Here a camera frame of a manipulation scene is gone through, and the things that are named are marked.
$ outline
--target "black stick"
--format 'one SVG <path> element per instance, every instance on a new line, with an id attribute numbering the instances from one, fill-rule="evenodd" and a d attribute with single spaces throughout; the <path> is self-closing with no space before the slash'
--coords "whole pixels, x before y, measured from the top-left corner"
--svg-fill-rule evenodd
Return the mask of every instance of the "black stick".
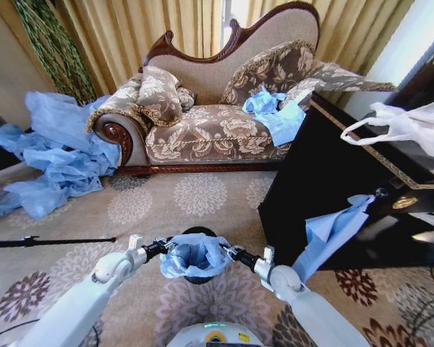
<path id="1" fill-rule="evenodd" d="M 88 244 L 92 242 L 116 242 L 115 237 L 110 239 L 68 239 L 68 240 L 36 240 L 39 236 L 25 236 L 16 241 L 0 241 L 0 248 L 5 247 L 34 247 L 47 244 Z"/>

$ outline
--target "carved wooden frame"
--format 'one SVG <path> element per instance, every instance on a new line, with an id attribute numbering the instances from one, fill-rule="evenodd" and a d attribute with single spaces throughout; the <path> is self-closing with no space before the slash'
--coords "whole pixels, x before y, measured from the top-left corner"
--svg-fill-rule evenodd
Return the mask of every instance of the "carved wooden frame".
<path id="1" fill-rule="evenodd" d="M 232 19 L 230 21 L 231 35 L 230 35 L 229 42 L 226 43 L 226 45 L 222 48 L 220 52 L 218 52 L 215 56 L 211 56 L 209 58 L 195 58 L 193 56 L 188 56 L 187 54 L 184 54 L 178 49 L 176 49 L 174 47 L 174 44 L 172 43 L 172 38 L 174 37 L 174 33 L 171 30 L 168 30 L 162 37 L 160 37 L 154 43 L 153 47 L 148 52 L 145 61 L 143 62 L 143 65 L 144 66 L 148 65 L 148 62 L 154 56 L 162 56 L 162 55 L 177 56 L 181 59 L 187 61 L 193 61 L 195 63 L 201 63 L 201 64 L 216 63 L 217 61 L 223 60 L 227 56 L 235 52 L 238 49 L 238 47 L 240 47 L 260 26 L 262 26 L 262 24 L 267 22 L 270 18 L 272 18 L 276 14 L 286 11 L 287 9 L 304 9 L 306 11 L 309 11 L 315 17 L 317 21 L 317 29 L 318 29 L 316 46 L 318 46 L 318 41 L 320 40 L 320 18 L 318 16 L 317 10 L 313 5 L 308 4 L 307 2 L 293 1 L 275 7 L 274 9 L 269 11 L 269 13 L 261 17 L 253 26 L 248 28 L 240 27 L 238 21 L 236 19 Z"/>
<path id="2" fill-rule="evenodd" d="M 318 29 L 317 46 L 320 40 L 320 18 L 315 7 L 311 4 L 302 1 L 292 1 L 286 4 L 275 7 L 269 13 L 261 17 L 253 26 L 243 28 L 239 23 L 232 19 L 230 21 L 231 35 L 229 42 L 218 52 L 215 56 L 209 58 L 195 58 L 182 53 L 174 47 L 172 38 L 174 34 L 168 30 L 161 36 L 148 52 L 143 65 L 148 65 L 148 62 L 154 56 L 171 55 L 177 56 L 187 61 L 193 61 L 201 64 L 210 64 L 225 59 L 235 52 L 262 24 L 267 22 L 270 18 L 278 13 L 286 11 L 287 9 L 304 9 L 310 12 L 316 22 Z M 222 171 L 271 171 L 278 170 L 280 163 L 267 162 L 267 163 L 248 163 L 248 164 L 181 164 L 181 165 L 160 165 L 160 166 L 124 166 L 132 155 L 134 150 L 132 138 L 129 132 L 120 124 L 113 122 L 107 123 L 103 127 L 104 134 L 111 141 L 119 143 L 122 148 L 122 159 L 119 165 L 118 172 L 131 175 L 143 174 L 156 174 L 156 173 L 182 173 L 182 172 L 222 172 Z"/>

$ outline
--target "decorative pillow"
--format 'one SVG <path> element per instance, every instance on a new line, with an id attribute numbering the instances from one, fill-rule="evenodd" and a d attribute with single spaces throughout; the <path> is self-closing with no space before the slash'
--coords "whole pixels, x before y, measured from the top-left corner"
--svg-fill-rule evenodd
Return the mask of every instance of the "decorative pillow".
<path id="1" fill-rule="evenodd" d="M 334 63 L 316 61 L 307 77 L 316 78 L 324 82 L 321 90 L 336 90 L 354 92 L 358 90 L 387 91 L 395 90 L 396 87 L 389 82 L 375 82 L 365 77 L 347 71 Z"/>
<path id="2" fill-rule="evenodd" d="M 312 68 L 313 51 L 309 43 L 296 40 L 259 53 L 234 73 L 220 102 L 242 105 L 261 85 L 271 93 L 287 92 Z"/>
<path id="3" fill-rule="evenodd" d="M 134 119 L 140 124 L 145 133 L 148 133 L 152 125 L 151 121 L 138 114 L 135 105 L 142 80 L 143 74 L 137 73 L 121 87 L 117 88 L 116 92 L 90 115 L 85 125 L 85 132 L 90 132 L 96 120 L 105 113 L 117 113 Z"/>
<path id="4" fill-rule="evenodd" d="M 178 87 L 176 92 L 179 94 L 180 106 L 182 107 L 182 112 L 188 112 L 191 107 L 195 105 L 196 93 L 185 87 Z"/>
<path id="5" fill-rule="evenodd" d="M 143 67 L 143 82 L 138 92 L 137 111 L 159 127 L 172 127 L 182 119 L 176 91 L 180 81 L 158 67 Z"/>
<path id="6" fill-rule="evenodd" d="M 297 105 L 306 111 L 310 107 L 309 101 L 312 92 L 321 89 L 324 85 L 325 83 L 317 78 L 306 78 L 286 92 L 286 98 L 279 103 L 278 107 L 281 110 L 290 101 L 295 100 Z"/>

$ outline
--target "flower pattern rug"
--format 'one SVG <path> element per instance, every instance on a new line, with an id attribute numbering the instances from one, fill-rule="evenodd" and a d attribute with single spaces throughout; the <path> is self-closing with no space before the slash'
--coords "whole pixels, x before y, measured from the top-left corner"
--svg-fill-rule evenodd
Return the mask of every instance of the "flower pattern rug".
<path id="1" fill-rule="evenodd" d="M 115 236 L 115 243 L 0 249 L 0 331 L 38 319 L 96 261 L 127 247 L 130 234 L 155 237 L 205 226 L 233 244 L 262 254 L 265 237 L 257 212 L 276 173 L 184 173 L 105 178 L 105 189 L 72 199 L 43 220 L 23 210 L 0 217 L 0 240 Z M 0 173 L 0 188 L 33 177 L 23 166 Z M 265 290 L 239 263 L 201 285 L 168 280 L 159 259 L 142 266 L 114 295 L 81 346 L 165 346 L 183 327 L 237 322 L 267 346 L 315 346 L 285 303 Z M 319 271 L 310 289 L 324 296 L 373 347 L 434 346 L 434 282 L 425 267 Z M 0 335 L 0 347 L 22 337 L 31 324 Z"/>

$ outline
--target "black cable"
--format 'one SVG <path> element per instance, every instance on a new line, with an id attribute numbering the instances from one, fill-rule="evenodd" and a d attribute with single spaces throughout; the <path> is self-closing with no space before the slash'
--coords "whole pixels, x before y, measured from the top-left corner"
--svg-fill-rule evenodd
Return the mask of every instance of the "black cable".
<path id="1" fill-rule="evenodd" d="M 96 337 L 96 347 L 99 347 L 100 345 L 100 337 L 98 336 L 98 331 L 96 331 L 95 325 L 92 326 L 93 331 L 95 332 L 95 337 Z"/>
<path id="2" fill-rule="evenodd" d="M 15 325 L 13 327 L 9 327 L 8 329 L 1 331 L 0 335 L 8 333 L 10 330 L 16 329 L 17 327 L 22 327 L 23 325 L 30 324 L 30 323 L 35 323 L 37 321 L 39 321 L 39 320 L 30 320 L 28 322 L 23 322 L 23 323 L 20 323 L 18 325 Z M 92 329 L 95 332 L 96 347 L 99 347 L 99 345 L 100 345 L 100 336 L 98 335 L 98 331 L 96 330 L 95 325 L 92 326 Z"/>
<path id="3" fill-rule="evenodd" d="M 30 323 L 34 323 L 34 322 L 37 322 L 37 321 L 38 321 L 38 320 L 30 320 L 29 322 L 24 322 L 24 323 L 21 323 L 21 324 L 15 325 L 14 327 L 9 327 L 8 329 L 1 331 L 1 332 L 0 332 L 0 335 L 1 335 L 1 334 L 8 333 L 10 330 L 16 329 L 17 327 L 21 327 L 21 326 L 23 326 L 23 325 L 30 324 Z"/>
<path id="4" fill-rule="evenodd" d="M 434 262 L 432 262 L 429 266 L 430 269 L 430 274 L 431 274 L 431 278 L 434 281 Z M 432 313 L 431 315 L 424 317 L 422 319 L 422 321 L 417 324 L 417 320 L 423 316 L 423 312 L 431 305 L 434 304 L 434 299 L 433 300 L 429 300 L 428 302 L 426 302 L 422 308 L 419 310 L 419 312 L 414 316 L 413 322 L 412 322 L 412 331 L 410 334 L 408 334 L 408 337 L 405 339 L 405 347 L 413 347 L 414 343 L 413 340 L 416 337 L 417 332 L 420 330 L 420 328 L 426 324 L 427 322 L 429 322 L 430 320 L 434 319 L 434 313 Z"/>

